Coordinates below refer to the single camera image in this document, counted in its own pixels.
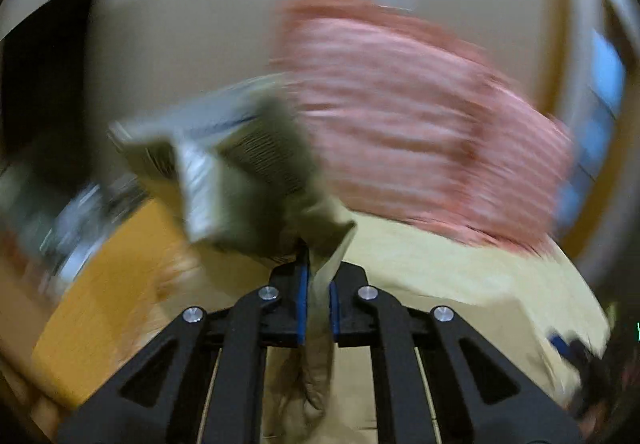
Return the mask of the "khaki beige pants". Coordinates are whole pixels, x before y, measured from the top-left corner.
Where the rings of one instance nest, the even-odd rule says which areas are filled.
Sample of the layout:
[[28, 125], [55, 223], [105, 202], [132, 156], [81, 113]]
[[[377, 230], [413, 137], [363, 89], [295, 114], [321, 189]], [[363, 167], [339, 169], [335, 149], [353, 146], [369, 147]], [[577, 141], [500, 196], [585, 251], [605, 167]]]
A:
[[273, 262], [230, 308], [175, 319], [126, 369], [168, 360], [163, 429], [119, 437], [206, 443], [361, 443], [360, 408], [382, 443], [580, 443], [582, 430], [526, 367], [559, 363], [549, 340], [518, 329], [498, 303], [467, 320], [447, 299], [388, 288], [346, 261], [357, 233], [324, 189], [280, 97], [258, 78], [174, 109], [115, 123], [111, 136], [141, 184], [176, 196], [191, 242]]

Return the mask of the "yellow paisley bed sheet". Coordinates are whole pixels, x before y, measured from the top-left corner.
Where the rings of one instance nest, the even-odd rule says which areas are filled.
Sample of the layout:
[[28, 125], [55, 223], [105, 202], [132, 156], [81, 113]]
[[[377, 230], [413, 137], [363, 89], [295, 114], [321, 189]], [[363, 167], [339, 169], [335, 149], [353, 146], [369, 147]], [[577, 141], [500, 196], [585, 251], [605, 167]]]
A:
[[202, 267], [159, 201], [145, 201], [67, 288], [32, 360], [72, 407], [141, 350], [175, 315], [177, 297]]

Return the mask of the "right polka dot pillow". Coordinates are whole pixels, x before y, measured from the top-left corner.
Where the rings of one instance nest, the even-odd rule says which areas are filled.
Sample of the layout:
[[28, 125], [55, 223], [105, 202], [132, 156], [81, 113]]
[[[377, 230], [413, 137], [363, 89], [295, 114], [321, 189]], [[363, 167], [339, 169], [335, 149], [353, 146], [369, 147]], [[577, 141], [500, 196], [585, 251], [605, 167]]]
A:
[[469, 245], [548, 253], [573, 161], [570, 131], [497, 76], [487, 82], [484, 105], [451, 215], [452, 236]]

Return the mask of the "polka dot pillow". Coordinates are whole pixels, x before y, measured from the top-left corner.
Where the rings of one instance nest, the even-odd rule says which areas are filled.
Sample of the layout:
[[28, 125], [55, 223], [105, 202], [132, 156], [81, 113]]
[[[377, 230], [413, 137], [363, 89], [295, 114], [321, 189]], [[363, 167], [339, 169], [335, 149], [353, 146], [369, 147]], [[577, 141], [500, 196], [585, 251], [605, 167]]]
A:
[[491, 114], [478, 48], [371, 0], [284, 0], [273, 61], [347, 208], [486, 242], [468, 220]]
[[570, 131], [497, 76], [487, 82], [484, 105], [451, 215], [452, 236], [469, 245], [548, 253], [573, 161]]

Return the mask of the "left polka dot pillow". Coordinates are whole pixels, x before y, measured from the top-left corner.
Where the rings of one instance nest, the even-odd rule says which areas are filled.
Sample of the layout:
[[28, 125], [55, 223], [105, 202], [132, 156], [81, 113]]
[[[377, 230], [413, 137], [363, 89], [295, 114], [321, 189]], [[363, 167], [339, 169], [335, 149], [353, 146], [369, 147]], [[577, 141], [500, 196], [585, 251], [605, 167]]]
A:
[[347, 208], [486, 242], [468, 220], [491, 114], [478, 48], [371, 0], [284, 0], [273, 61]]

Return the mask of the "glass top side table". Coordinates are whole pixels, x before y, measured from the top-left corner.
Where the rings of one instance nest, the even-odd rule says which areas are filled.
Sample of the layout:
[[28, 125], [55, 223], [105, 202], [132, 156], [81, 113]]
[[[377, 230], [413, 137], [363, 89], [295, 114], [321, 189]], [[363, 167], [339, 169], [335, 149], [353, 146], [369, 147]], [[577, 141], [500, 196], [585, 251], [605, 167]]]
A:
[[130, 175], [66, 195], [41, 182], [27, 164], [2, 164], [1, 254], [40, 291], [62, 294], [144, 200]]

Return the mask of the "window with wooden frame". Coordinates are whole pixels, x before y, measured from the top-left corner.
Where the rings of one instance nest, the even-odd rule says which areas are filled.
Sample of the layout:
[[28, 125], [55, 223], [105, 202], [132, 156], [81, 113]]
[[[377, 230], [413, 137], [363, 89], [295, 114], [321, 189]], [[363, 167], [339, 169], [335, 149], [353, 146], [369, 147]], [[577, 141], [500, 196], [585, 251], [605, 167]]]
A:
[[639, 207], [639, 0], [538, 0], [538, 105], [574, 138], [555, 233], [590, 284]]

